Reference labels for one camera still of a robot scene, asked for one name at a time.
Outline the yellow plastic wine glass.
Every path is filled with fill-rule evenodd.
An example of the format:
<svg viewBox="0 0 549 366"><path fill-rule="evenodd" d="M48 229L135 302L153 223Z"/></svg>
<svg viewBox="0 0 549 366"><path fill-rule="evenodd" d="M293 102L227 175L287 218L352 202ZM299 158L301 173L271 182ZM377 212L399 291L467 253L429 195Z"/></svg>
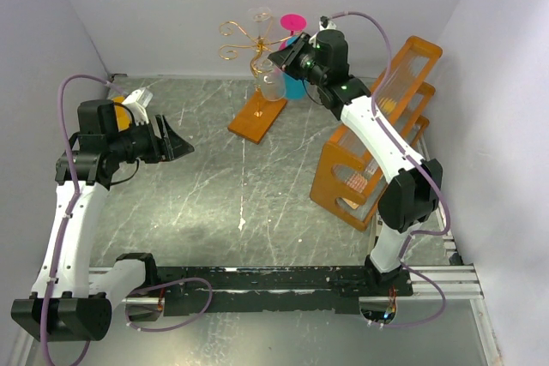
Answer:
<svg viewBox="0 0 549 366"><path fill-rule="evenodd" d="M112 98L114 102L115 115L119 131L128 129L133 123L133 114L124 104L124 97L117 96Z"/></svg>

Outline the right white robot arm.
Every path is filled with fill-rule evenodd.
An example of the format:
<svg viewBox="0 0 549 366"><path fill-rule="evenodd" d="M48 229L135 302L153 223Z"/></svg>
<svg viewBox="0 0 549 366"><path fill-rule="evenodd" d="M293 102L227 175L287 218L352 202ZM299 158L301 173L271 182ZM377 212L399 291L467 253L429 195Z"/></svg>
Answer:
<svg viewBox="0 0 549 366"><path fill-rule="evenodd" d="M364 284L383 295L402 271L411 237L422 232L442 198L443 168L412 149L377 107L369 89L350 75L344 34L326 29L300 34L268 60L286 75L317 87L322 105L331 110L365 145L381 167L387 188L378 202L383 222L376 245L365 260Z"/></svg>

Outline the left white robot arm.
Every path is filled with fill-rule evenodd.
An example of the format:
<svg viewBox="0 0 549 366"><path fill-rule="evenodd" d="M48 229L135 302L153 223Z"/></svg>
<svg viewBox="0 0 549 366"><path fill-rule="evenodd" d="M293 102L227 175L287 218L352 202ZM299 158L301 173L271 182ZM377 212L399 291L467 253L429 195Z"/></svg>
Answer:
<svg viewBox="0 0 549 366"><path fill-rule="evenodd" d="M158 164L193 152L158 115L156 124L132 123L120 130L115 102L89 100L77 109L78 148L56 164L57 208L45 259L29 297L12 303L11 317L37 340L98 341L112 311L132 292L153 295L160 286L154 258L145 252L120 255L96 280L89 263L100 212L122 163Z"/></svg>

